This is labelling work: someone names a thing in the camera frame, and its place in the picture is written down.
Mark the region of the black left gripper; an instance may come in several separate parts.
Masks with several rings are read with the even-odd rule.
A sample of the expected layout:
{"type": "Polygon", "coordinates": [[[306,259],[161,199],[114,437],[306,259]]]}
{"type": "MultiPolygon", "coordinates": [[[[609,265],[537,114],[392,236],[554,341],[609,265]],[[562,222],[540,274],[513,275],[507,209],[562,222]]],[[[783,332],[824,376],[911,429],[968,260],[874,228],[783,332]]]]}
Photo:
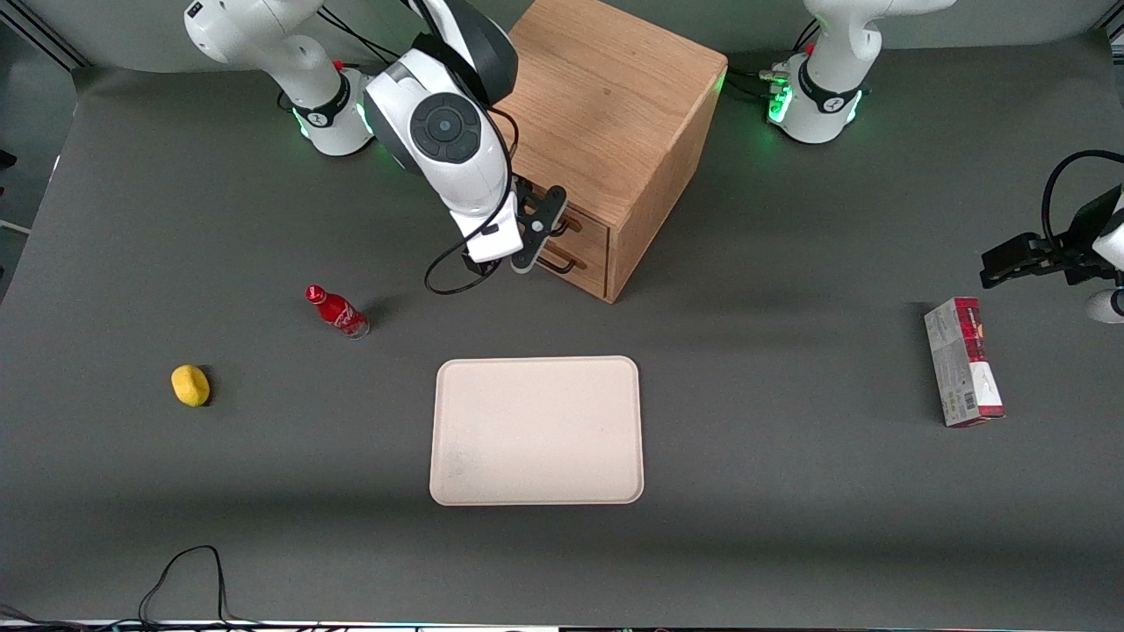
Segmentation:
{"type": "Polygon", "coordinates": [[[997,285],[1019,277],[1054,276],[1066,273],[1069,285],[1081,285],[1094,277],[1121,283],[1121,255],[1112,262],[1102,255],[1093,243],[1109,233],[1121,236],[1121,187],[1094,197],[1073,213],[1066,231],[1057,233],[1045,219],[1045,240],[1057,250],[1057,260],[1045,258],[1044,241],[1036,233],[1019,233],[1004,241],[998,247],[981,255],[981,287],[997,285]]]}

